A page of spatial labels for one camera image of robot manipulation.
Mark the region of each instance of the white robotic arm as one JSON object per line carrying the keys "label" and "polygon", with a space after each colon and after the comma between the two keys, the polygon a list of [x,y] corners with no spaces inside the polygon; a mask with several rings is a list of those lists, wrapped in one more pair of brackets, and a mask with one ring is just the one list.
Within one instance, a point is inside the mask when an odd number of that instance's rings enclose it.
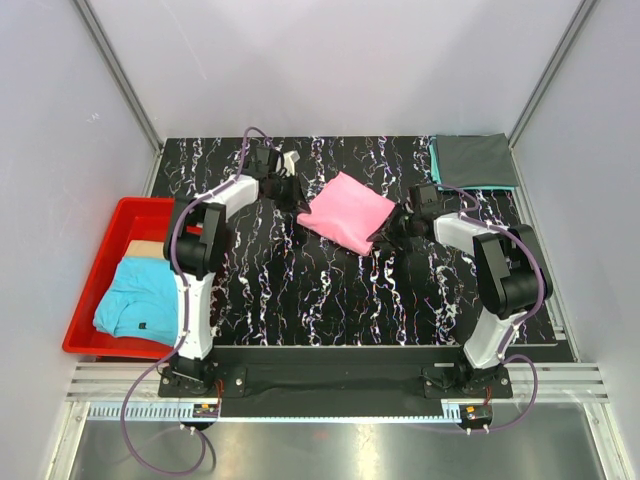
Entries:
{"label": "white robotic arm", "polygon": [[[274,200],[283,210],[309,211],[295,172],[299,159],[296,151],[281,154],[279,151],[259,147],[257,158],[249,160],[243,174],[231,180],[230,185],[204,200],[197,210],[189,214],[176,242],[176,256],[187,279],[175,275],[178,290],[178,319],[185,318],[185,293],[188,295],[188,325],[180,331],[176,346],[184,336],[184,342],[172,362],[176,375],[204,382],[205,359],[211,353],[213,336],[210,327],[211,291],[217,269],[222,264],[226,250],[226,224],[239,210],[256,202],[260,197]],[[165,257],[169,258],[170,234],[177,216],[190,200],[176,200],[171,228],[165,241]],[[195,227],[200,234],[187,227]]]}
{"label": "white robotic arm", "polygon": [[[549,298],[553,286],[533,229],[517,225],[508,231],[533,255],[543,278],[544,298]],[[511,343],[517,332],[514,322],[532,309],[538,297],[536,274],[526,254],[505,234],[445,209],[433,184],[410,188],[408,201],[396,205],[369,240],[403,249],[408,247],[411,237],[424,237],[475,257],[483,308],[471,338],[464,344],[463,358],[453,381],[469,385],[479,378],[494,377],[503,360],[503,346]]]}

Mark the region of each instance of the red plastic bin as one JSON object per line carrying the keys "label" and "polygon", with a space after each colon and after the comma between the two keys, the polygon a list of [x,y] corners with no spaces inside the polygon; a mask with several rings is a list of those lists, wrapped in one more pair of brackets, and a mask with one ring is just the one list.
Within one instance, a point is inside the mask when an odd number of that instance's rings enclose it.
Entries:
{"label": "red plastic bin", "polygon": [[93,317],[113,281],[131,240],[163,242],[169,229],[172,198],[123,198],[118,203],[89,278],[71,319],[62,349],[69,353],[159,359],[171,349],[140,338],[114,338],[93,326]]}

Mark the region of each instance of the white wall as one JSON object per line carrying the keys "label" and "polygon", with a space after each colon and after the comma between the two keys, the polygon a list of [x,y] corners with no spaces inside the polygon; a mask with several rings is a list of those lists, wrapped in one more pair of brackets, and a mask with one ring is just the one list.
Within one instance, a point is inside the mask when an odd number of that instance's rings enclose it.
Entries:
{"label": "white wall", "polygon": [[600,2],[515,153],[584,360],[640,471],[640,2]]}
{"label": "white wall", "polygon": [[0,2],[0,477],[42,478],[75,358],[62,340],[152,152],[68,0]]}
{"label": "white wall", "polygon": [[579,0],[92,0],[161,136],[509,132]]}

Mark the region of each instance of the black marble table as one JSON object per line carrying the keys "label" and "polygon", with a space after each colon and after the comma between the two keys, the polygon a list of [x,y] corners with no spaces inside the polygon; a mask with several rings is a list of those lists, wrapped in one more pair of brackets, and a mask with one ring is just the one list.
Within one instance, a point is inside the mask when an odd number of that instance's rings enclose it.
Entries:
{"label": "black marble table", "polygon": [[[252,145],[259,139],[253,139]],[[275,138],[300,153],[311,201],[343,171],[394,201],[430,173],[424,137]],[[194,195],[235,172],[241,139],[169,139],[153,196]],[[511,194],[477,191],[480,216],[518,223]],[[446,204],[465,204],[445,194]],[[225,275],[214,287],[218,345],[455,345],[473,332],[482,306],[473,259],[414,240],[408,255],[374,249],[358,256],[297,225],[263,200],[231,219],[236,232]],[[521,328],[519,343],[554,344],[546,308]]]}

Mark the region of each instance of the folded gray cloth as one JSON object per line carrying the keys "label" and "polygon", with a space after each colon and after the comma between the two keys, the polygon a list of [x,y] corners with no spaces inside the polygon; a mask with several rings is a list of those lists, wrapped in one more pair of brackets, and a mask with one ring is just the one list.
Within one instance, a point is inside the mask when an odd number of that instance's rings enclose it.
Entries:
{"label": "folded gray cloth", "polygon": [[507,137],[437,135],[431,158],[433,179],[459,188],[513,190],[518,178]]}

